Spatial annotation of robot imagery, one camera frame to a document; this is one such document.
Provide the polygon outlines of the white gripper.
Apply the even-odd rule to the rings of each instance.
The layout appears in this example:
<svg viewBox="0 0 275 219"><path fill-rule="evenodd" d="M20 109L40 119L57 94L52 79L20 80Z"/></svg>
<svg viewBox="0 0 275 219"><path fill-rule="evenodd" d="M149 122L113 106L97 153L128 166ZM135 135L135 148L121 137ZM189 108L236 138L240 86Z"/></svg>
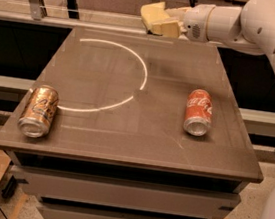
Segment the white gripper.
<svg viewBox="0 0 275 219"><path fill-rule="evenodd" d="M186 30L186 37L188 40L195 42L207 42L207 23L209 22L209 15L216 6L211 5L197 5L189 9L189 7L179 7L166 9L170 17L164 20L154 21L149 28L154 35L165 36L166 38L178 38Z"/></svg>

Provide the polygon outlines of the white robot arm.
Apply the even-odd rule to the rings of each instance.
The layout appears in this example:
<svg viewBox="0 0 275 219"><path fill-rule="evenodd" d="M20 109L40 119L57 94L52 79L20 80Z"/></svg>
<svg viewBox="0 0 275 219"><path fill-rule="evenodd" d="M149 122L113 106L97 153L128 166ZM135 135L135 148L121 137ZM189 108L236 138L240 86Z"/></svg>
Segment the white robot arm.
<svg viewBox="0 0 275 219"><path fill-rule="evenodd" d="M197 5L141 13L146 28L158 36L218 41L236 51L264 54L275 75L275 0L249 0L241 7Z"/></svg>

